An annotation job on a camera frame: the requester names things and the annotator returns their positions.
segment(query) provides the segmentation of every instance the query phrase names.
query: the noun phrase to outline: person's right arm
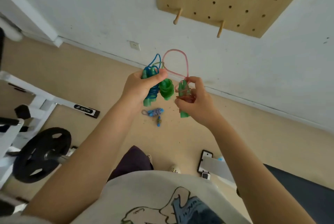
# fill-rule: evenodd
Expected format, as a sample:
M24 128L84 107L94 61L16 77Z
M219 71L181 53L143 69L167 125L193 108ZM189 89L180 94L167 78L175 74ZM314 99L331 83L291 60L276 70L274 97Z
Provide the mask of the person's right arm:
M175 103L214 135L253 223L315 224L215 108L202 79L189 80L195 83L196 101L176 99Z

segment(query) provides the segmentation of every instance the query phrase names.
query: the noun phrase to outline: brtw logo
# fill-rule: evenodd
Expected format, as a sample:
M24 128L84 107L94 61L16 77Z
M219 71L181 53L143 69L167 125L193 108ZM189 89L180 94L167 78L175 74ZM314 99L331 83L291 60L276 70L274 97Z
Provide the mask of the brtw logo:
M87 107L83 107L83 106L78 105L78 104L74 105L74 109L81 110L81 111L84 111L84 112L89 113L89 114L93 113L92 109L87 108Z

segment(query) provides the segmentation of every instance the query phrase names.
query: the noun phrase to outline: person's left arm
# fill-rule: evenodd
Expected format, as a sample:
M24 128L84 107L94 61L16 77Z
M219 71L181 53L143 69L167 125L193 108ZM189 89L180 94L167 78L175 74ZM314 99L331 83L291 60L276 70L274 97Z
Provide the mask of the person's left arm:
M70 223L99 198L149 89L167 77L164 69L147 79L141 79L141 74L138 71L128 77L118 102L35 195L23 215Z

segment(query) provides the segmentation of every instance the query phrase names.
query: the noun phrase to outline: person's left hand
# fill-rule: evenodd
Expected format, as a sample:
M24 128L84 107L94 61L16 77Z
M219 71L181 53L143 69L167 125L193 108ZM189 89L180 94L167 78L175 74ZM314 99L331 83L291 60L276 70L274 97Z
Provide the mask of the person's left hand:
M147 97L150 88L159 84L168 76L165 69L159 69L159 74L147 79L141 78L142 73L143 71L140 70L128 76L120 99L126 101L136 112L142 108L143 101Z

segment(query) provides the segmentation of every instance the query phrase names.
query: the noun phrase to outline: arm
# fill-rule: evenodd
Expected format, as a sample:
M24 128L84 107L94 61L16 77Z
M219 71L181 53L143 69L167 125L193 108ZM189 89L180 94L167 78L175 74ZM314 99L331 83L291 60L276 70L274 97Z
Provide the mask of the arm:
M52 223L69 223L99 198L123 139L149 89L167 77L163 69L148 79L141 79L141 73L128 77L119 101L46 182L23 215Z
M202 80L198 77L189 79L195 83L196 88L192 90L196 96L195 103L180 99L175 103L214 135L252 221L315 224L217 111Z

